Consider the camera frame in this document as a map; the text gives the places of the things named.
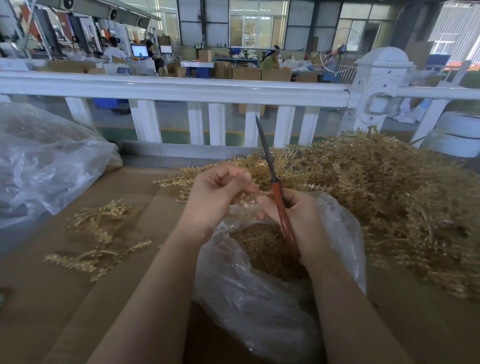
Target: cutting tool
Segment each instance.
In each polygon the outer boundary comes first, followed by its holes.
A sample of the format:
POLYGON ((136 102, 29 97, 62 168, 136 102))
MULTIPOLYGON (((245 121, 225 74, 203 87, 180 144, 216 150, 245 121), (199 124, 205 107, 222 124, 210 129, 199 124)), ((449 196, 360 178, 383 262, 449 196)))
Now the cutting tool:
POLYGON ((270 169, 270 176, 272 180, 270 181, 270 186, 273 192, 273 198, 276 203, 278 209, 278 215, 280 216, 280 227, 282 229, 283 236, 287 242, 288 249, 290 253, 293 255, 295 259, 300 258, 300 252, 295 242, 295 235, 293 235, 292 225, 290 224, 290 219, 287 215, 287 210, 285 209, 285 199, 282 195, 282 190, 280 186, 280 177, 278 177, 275 173, 275 168, 273 166, 272 155, 270 154, 270 150, 268 149, 267 139, 265 138, 265 133, 258 116, 257 119, 257 127, 258 127, 258 134, 260 135, 260 140, 262 141, 262 146, 264 148, 265 160, 267 161, 268 168, 270 169))

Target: red handle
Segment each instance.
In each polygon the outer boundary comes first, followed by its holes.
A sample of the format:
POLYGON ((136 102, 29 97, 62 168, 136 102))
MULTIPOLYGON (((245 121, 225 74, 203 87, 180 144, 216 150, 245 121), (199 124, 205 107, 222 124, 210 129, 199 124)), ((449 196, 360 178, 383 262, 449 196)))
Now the red handle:
POLYGON ((300 259, 300 251, 297 243, 295 242, 295 235, 293 235, 292 225, 290 224, 290 219, 288 218, 287 210, 285 209, 285 205, 283 203, 279 182, 272 182, 272 191, 276 206, 278 208, 278 215, 280 216, 280 227, 283 235, 285 236, 285 240, 287 241, 288 249, 295 259, 300 259))

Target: green floor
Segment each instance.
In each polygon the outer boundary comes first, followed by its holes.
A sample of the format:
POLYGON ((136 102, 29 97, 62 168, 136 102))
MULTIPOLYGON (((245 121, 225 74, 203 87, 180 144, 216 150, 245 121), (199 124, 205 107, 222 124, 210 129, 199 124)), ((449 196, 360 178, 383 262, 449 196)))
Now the green floor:
MULTIPOLYGON (((116 142, 118 140, 138 140, 135 129, 128 128, 99 128, 98 129, 105 139, 116 142)), ((162 141, 168 144, 190 144, 190 132, 177 130, 161 130, 162 141)), ((272 134, 266 135, 269 146, 273 145, 272 134)), ((313 138, 314 142, 325 140, 322 137, 313 138)), ((298 144, 299 136, 292 135, 290 144, 298 144)), ((210 145, 210 133, 204 132, 205 145, 210 145)), ((243 146, 243 133, 228 133, 226 135, 226 143, 228 146, 243 146)))

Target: green shirt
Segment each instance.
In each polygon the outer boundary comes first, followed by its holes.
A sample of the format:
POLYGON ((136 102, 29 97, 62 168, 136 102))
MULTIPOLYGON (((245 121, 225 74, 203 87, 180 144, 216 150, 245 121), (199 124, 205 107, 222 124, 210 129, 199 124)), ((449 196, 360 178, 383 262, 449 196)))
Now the green shirt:
POLYGON ((275 68, 277 68, 277 63, 275 62, 275 59, 273 58, 273 55, 269 55, 268 57, 266 57, 262 64, 260 65, 260 68, 262 70, 273 70, 275 68))

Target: metal blade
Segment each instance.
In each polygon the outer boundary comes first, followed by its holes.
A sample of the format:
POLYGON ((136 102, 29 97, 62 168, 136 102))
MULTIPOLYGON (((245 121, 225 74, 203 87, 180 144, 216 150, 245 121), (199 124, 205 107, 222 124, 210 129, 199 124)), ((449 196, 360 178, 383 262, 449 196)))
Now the metal blade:
POLYGON ((260 140, 262 141, 262 147, 264 148, 265 160, 268 163, 270 169, 270 176, 272 177, 272 182, 278 182, 278 177, 275 173, 275 168, 273 167, 272 155, 268 150, 267 139, 265 138, 264 128, 258 119, 258 116, 255 115, 257 120, 258 134, 260 135, 260 140))

